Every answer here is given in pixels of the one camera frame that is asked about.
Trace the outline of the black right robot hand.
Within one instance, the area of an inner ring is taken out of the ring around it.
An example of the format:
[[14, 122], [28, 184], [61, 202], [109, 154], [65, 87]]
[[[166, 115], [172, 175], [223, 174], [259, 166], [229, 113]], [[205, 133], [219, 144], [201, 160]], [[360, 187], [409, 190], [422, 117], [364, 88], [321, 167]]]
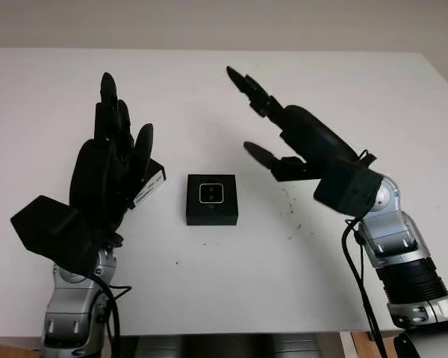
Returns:
[[297, 155], [277, 158], [267, 149], [245, 141], [243, 147], [263, 167], [270, 170], [278, 182], [315, 180], [323, 177], [327, 165], [335, 159], [354, 162], [356, 152], [317, 117], [297, 105], [282, 106], [277, 99], [249, 75], [226, 67], [227, 75], [249, 106], [262, 118], [268, 118], [280, 128], [281, 139]]

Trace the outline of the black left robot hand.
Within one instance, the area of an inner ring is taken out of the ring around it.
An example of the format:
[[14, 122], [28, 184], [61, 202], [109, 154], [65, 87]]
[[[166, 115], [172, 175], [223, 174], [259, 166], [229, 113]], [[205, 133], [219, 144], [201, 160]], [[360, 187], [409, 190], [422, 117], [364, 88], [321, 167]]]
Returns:
[[123, 238], [116, 231], [144, 187], [154, 127], [145, 124], [137, 137], [132, 136], [128, 106], [118, 98], [115, 80], [108, 72], [101, 79], [100, 98], [93, 138], [78, 152], [69, 203], [84, 215], [93, 239], [105, 247], [119, 248]]

